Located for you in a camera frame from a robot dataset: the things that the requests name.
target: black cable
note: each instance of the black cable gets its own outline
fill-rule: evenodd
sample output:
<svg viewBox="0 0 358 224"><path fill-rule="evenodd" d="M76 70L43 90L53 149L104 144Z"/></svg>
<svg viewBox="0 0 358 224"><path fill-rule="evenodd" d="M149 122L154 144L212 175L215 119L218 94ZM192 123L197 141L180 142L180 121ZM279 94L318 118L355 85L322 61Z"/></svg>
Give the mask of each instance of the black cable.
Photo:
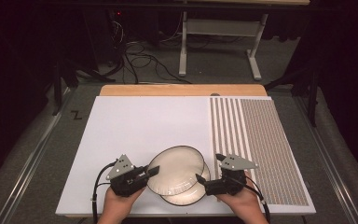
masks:
<svg viewBox="0 0 358 224"><path fill-rule="evenodd" d="M304 216L301 216L301 218L303 219L303 223L304 223L304 224L307 224L307 220L305 219L305 217L304 217Z"/></svg>
<svg viewBox="0 0 358 224"><path fill-rule="evenodd" d="M98 79L98 80L101 80L101 81L109 81L109 80L101 79L100 76L103 77L103 78L104 78L104 77L112 76L113 74L115 74L116 72L118 72L123 66L124 66L124 60L123 60L123 58L120 58L120 59L118 60L118 62L117 62L116 67L113 68L112 70L110 70L109 72L105 73L105 74L100 74L100 73L98 73L98 72L96 72L96 71L93 71L93 70L90 70L90 69L88 69L88 70L87 70L88 72L86 72L86 71L83 71L84 68L82 68L82 69L80 69L80 70L82 70L83 72L87 73L87 74L89 75L89 77L83 76L83 75L78 74L78 73L76 73L76 75L77 75L78 77L81 77L81 78L84 78L84 79Z"/></svg>
<svg viewBox="0 0 358 224"><path fill-rule="evenodd" d="M89 69L79 63L76 63L70 59L66 59L66 61L72 66L74 67L75 69L77 70L81 70L81 71L84 71L85 73L87 73L88 75L92 76L92 77L95 77L101 81L105 81L105 82L116 82L115 79L111 79L111 78L108 78L108 77L105 77L105 76L102 76L101 74L99 74L98 72L92 70L92 69ZM110 71L109 73L107 74L114 74L116 71L118 71L117 68L113 69L112 71Z"/></svg>
<svg viewBox="0 0 358 224"><path fill-rule="evenodd" d="M267 220L268 223L270 223L271 216L270 216L270 213L269 213L269 206L267 205L267 202L264 199L264 196L263 196L260 188L257 186L257 184L251 178L249 178L248 176L245 176L245 177L248 178L255 185L257 190L252 188L252 187L250 187L250 186L248 186L248 185L246 185L245 183L241 183L239 180L234 179L234 178L232 178L230 176L228 176L227 178L229 178L230 180L232 180L232 181L234 181L234 182L236 182L238 184L241 184L244 188L249 189L251 192L255 193L258 196L261 204L263 205L264 213L266 214L266 220Z"/></svg>
<svg viewBox="0 0 358 224"><path fill-rule="evenodd" d="M124 79L124 73L125 73L125 71L126 71L126 68L127 68L127 66L124 66L123 67L123 76L121 77L121 79L123 80L123 84L126 84L126 80Z"/></svg>
<svg viewBox="0 0 358 224"><path fill-rule="evenodd" d="M189 35L189 41L191 38L193 39L200 39L201 41L209 41L210 43L221 43L221 44L231 44L238 41L241 41L244 39L244 36L232 36L229 40L225 40L228 38L228 36L225 35L219 35L220 38L216 38L215 35Z"/></svg>
<svg viewBox="0 0 358 224"><path fill-rule="evenodd" d="M130 62L129 57L127 56L127 52L124 52L124 56L126 57L127 62L130 64L130 67L132 69L133 75L135 76L135 84L139 84L138 75L136 74L135 69L133 68L132 63Z"/></svg>
<svg viewBox="0 0 358 224"><path fill-rule="evenodd" d="M77 224L82 224L84 221L86 221L86 217L83 217L83 218L81 218L78 222L77 222Z"/></svg>
<svg viewBox="0 0 358 224"><path fill-rule="evenodd" d="M100 187L101 185L110 185L110 183L102 183L102 184L99 184L97 187Z"/></svg>
<svg viewBox="0 0 358 224"><path fill-rule="evenodd" d="M173 75L173 74L168 70L167 66L165 66L162 62L160 62L155 56L150 55L150 54L143 53L144 50L145 50L145 47L144 47L144 46L142 46L142 45L139 45L139 46L141 46L142 49L139 50L138 52L128 53L129 55L135 56L135 58L133 58L133 59L130 61L131 66L133 66L132 63L133 63L135 60L138 60L138 59L147 59L147 60L149 60L149 62L147 62L147 64L145 64L145 65L143 65L143 66L135 66L135 67L145 67L145 66L149 65L151 62L155 62L155 63L156 63L156 64L155 64L156 74L157 74L160 78L162 78L162 79L164 79L164 80L176 80L176 81L184 82L184 83L187 83L187 84L191 84L191 82L189 82L189 81L187 81L187 80L184 80L184 79L181 79L181 78L176 77L175 75ZM164 68L164 70L167 72L167 74L168 74L169 76L173 77L174 79L167 79L167 78L162 77L162 76L158 73L158 66L159 66L159 65L162 66L162 67Z"/></svg>
<svg viewBox="0 0 358 224"><path fill-rule="evenodd" d="M203 43L202 46L192 47L192 46L190 45L191 41L190 41L190 38L189 38L189 40L187 41L187 47L188 47L189 49L203 49L203 48L207 47L207 46L211 43L211 39L208 39L208 38L202 39L202 42L204 42L204 41L206 41L206 43Z"/></svg>
<svg viewBox="0 0 358 224"><path fill-rule="evenodd" d="M100 178L101 175L103 174L103 172L105 170L107 170L109 167L112 167L116 164L116 162L112 162L107 164L102 170L101 172L98 174L97 179L95 180L95 185L94 185L94 191L92 192L92 217L94 220L94 223L98 223L98 214L97 214L97 188L99 187L99 182L100 182Z"/></svg>
<svg viewBox="0 0 358 224"><path fill-rule="evenodd" d="M161 45L164 45L164 46L167 46L167 47L177 47L177 46L180 46L182 44L182 40L181 39L178 39L179 37L181 37L180 35L179 36L176 36L170 40L165 40L163 42L159 42Z"/></svg>

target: floor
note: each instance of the floor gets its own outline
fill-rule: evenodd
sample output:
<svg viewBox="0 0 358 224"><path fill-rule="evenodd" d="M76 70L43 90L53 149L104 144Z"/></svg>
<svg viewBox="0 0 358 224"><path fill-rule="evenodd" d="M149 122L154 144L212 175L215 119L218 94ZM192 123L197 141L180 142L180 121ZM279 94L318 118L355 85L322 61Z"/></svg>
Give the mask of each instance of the floor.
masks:
<svg viewBox="0 0 358 224"><path fill-rule="evenodd" d="M218 36L190 39L186 77L178 77L177 40L158 48L136 43L127 53L140 84L150 83L260 83L267 84L284 73L297 41L263 40L256 59L262 75L254 81L245 50L252 39ZM101 70L109 69L101 64ZM136 81L130 65L112 76L117 84ZM48 105L23 133L0 171L0 223L92 223L92 218L55 215L66 177L87 124L95 96L103 83L80 77L76 89L62 88L64 104L52 116ZM358 223L358 164L337 130L323 93L318 92L317 127L305 117L306 98L292 97L290 85L268 92L277 111L317 213L307 216L273 216L272 223ZM214 218L234 223L235 217ZM200 220L171 220L178 223ZM129 218L126 223L167 223L167 218Z"/></svg>

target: white table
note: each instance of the white table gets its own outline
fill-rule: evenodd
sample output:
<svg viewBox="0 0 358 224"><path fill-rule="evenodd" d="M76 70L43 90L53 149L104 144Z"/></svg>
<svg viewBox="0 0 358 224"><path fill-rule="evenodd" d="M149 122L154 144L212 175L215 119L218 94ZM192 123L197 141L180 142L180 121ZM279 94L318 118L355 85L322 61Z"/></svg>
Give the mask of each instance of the white table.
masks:
<svg viewBox="0 0 358 224"><path fill-rule="evenodd" d="M171 89L191 92L191 90L194 91L195 88L198 88L199 92L208 92L206 90L210 90L211 86L215 87L213 88L213 92L221 92L219 85L175 85ZM230 86L234 92L245 87L249 87L253 90L260 90L261 87L259 85L222 85L221 90L223 92L227 91L227 88ZM153 91L154 94L156 94L158 90L170 89L170 86L140 86L139 88L137 86L117 86L119 90L125 89L128 95L132 95L132 92L137 92L139 89L149 89L152 91L153 87L156 87L156 91ZM109 95L109 92L112 91L115 91L115 86L104 88L102 94ZM257 100L257 102L260 101L262 104L268 103L272 105L272 101L267 96L263 96L263 93L261 94L261 96L251 97L210 97L194 96L194 94L190 94L191 96L136 96L136 94L135 96L98 96L89 116L87 127L76 153L76 158L62 192L56 213L68 217L91 216L90 197L97 174L106 164L115 161L121 154L126 154L134 165L144 166L166 148L180 145L191 146L196 148L203 155L205 162L211 169L211 174L215 174L214 153L222 148L217 148L216 142L212 140L213 132L217 130L213 128L215 121L213 121L212 117L215 117L215 120L217 120L213 114L223 114L224 111L237 111L233 109L234 107L228 108L224 106L225 104L217 104L220 104L219 102L221 100L227 100L229 102L230 99L254 99ZM239 119L239 114L246 113L245 109L243 109L243 111L241 109L239 113L233 112L232 116ZM274 122L271 122L271 125L274 125L274 127L278 129L282 128L279 125L280 123L273 123ZM257 124L246 124L246 126L248 132L250 132L252 126L255 127ZM251 138L254 136L254 134L246 133L241 137L242 142L245 142L245 138L249 138L246 140L246 144L242 144L242 147L245 147L245 145L249 147L253 144L255 141ZM277 140L277 143L288 147L287 140L284 140L285 136L283 134L283 141ZM234 140L229 141L232 146L235 145L233 144ZM238 149L229 146L229 144L224 147L224 150L226 150L226 148L231 148L230 150L233 152L238 151ZM271 203L268 205L270 212L271 214L289 215L315 213L313 203L302 181L301 174L296 166L296 161L291 154L290 148L288 150L286 149L286 152L288 152L288 163L292 164L292 168L290 168L291 172L289 173L291 175L295 174L298 177L297 183L299 186L294 187L294 189L298 189L299 192L304 193L304 202L306 204L286 204L285 202L281 204ZM247 153L249 159L258 160L257 163L260 164L261 167L268 167L264 165L262 161L268 160L268 158L262 159L262 155L268 154L266 151L248 151ZM107 170L102 177L106 176L108 172L109 170ZM253 172L253 176L255 177L255 181L259 184L266 181L263 180L262 175L259 175L257 172ZM106 188L107 186L101 186L98 189L97 201L99 213L102 212L103 196ZM290 192L285 194L281 189L277 189L277 191L280 192L283 198L290 196ZM232 211L224 203L218 202L214 196L205 196L197 203L189 206L175 206L163 201L150 189L146 189L136 201L130 214L131 217L232 215Z"/></svg>

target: metal leg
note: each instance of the metal leg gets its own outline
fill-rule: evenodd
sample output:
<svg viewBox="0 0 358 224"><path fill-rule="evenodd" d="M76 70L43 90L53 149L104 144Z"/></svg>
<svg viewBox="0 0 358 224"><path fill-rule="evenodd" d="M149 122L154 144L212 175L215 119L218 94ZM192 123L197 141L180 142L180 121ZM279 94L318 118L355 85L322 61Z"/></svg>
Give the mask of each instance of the metal leg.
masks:
<svg viewBox="0 0 358 224"><path fill-rule="evenodd" d="M313 71L310 80L310 97L308 99L308 119L313 127L316 127L315 110L318 102L316 101L318 91L318 71Z"/></svg>
<svg viewBox="0 0 358 224"><path fill-rule="evenodd" d="M182 23L182 48L180 51L180 61L179 61L179 77L186 76L186 67L187 67L187 12L183 12L183 23Z"/></svg>
<svg viewBox="0 0 358 224"><path fill-rule="evenodd" d="M57 62L57 64L54 66L53 84L54 84L54 101L55 101L53 116L56 116L58 112L60 112L62 106L62 90L61 90L62 85L61 85L59 62Z"/></svg>
<svg viewBox="0 0 358 224"><path fill-rule="evenodd" d="M254 79L257 81L261 80L261 75L260 75L260 71L258 70L257 62L255 60L255 52L257 51L258 44L260 43L261 35L263 34L264 27L266 26L266 21L268 16L269 16L268 14L263 14L263 16L261 17L261 22L260 25L258 26L257 34L255 36L255 44L252 49L247 50L249 64L251 65Z"/></svg>

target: wooden edge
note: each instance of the wooden edge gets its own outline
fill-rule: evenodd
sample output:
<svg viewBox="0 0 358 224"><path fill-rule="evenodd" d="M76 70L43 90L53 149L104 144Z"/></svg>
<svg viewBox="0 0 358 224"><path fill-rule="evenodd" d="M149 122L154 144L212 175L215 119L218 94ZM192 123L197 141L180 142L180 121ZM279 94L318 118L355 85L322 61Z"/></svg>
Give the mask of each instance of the wooden edge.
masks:
<svg viewBox="0 0 358 224"><path fill-rule="evenodd" d="M189 2L217 2L258 5L307 6L310 0L188 0Z"/></svg>
<svg viewBox="0 0 358 224"><path fill-rule="evenodd" d="M100 96L267 96L259 84L105 85Z"/></svg>

